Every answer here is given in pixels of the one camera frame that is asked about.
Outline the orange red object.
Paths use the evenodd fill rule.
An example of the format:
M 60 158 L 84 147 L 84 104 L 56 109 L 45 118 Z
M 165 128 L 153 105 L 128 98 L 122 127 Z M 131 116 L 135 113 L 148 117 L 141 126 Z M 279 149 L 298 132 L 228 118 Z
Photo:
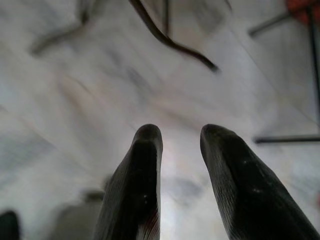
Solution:
M 307 11 L 310 9 L 313 20 L 320 26 L 320 0 L 285 0 L 288 12 L 300 23 L 309 23 Z

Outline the black robot foot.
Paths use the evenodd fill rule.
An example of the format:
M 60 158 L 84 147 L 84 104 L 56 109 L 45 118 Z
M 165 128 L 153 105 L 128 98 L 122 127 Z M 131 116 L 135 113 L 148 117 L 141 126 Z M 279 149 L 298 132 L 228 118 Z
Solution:
M 20 240 L 18 216 L 12 210 L 0 214 L 0 240 Z

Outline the black metal furniture frame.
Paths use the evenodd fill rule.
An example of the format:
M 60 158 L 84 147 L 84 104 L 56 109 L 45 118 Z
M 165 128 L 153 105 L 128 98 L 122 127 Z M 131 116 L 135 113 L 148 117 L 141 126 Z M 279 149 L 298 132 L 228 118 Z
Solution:
M 318 60 L 318 49 L 316 43 L 316 23 L 313 19 L 312 10 L 307 11 L 309 23 L 307 24 L 310 43 L 311 67 L 314 84 L 314 99 L 317 106 L 317 134 L 307 135 L 285 135 L 285 136 L 256 136 L 253 142 L 257 145 L 261 144 L 289 144 L 289 143 L 320 143 L 320 69 Z M 293 16 L 289 12 L 281 13 L 265 22 L 262 22 L 248 30 L 250 37 L 255 37 L 261 32 L 283 22 Z

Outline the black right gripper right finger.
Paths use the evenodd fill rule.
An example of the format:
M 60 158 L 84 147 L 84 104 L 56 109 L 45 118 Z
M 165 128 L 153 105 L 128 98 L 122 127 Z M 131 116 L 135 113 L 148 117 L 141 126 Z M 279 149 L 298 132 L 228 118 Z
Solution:
M 229 240 L 320 240 L 283 183 L 239 135 L 206 124 L 200 150 Z

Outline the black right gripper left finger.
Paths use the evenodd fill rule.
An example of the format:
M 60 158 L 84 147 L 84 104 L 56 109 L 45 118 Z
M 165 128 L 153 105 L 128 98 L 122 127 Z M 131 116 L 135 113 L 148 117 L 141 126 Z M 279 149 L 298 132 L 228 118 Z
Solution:
M 93 240 L 160 240 L 162 153 L 160 129 L 141 126 L 105 188 Z

